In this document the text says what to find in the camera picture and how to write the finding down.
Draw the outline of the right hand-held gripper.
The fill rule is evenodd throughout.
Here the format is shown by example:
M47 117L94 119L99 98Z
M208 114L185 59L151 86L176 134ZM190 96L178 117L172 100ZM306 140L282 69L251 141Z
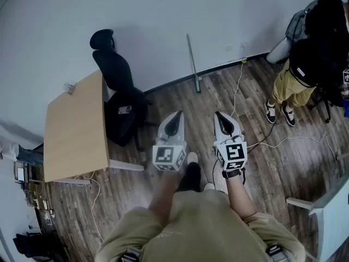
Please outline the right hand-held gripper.
M242 170L247 162L247 146L240 125L220 111L215 112L213 120L215 155L223 171Z

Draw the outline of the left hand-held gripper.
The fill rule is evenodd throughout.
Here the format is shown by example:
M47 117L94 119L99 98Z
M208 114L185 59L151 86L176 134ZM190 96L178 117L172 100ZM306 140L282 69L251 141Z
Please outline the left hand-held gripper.
M160 124L157 143L152 148L152 163L160 171L180 171L186 158L185 118L175 111Z

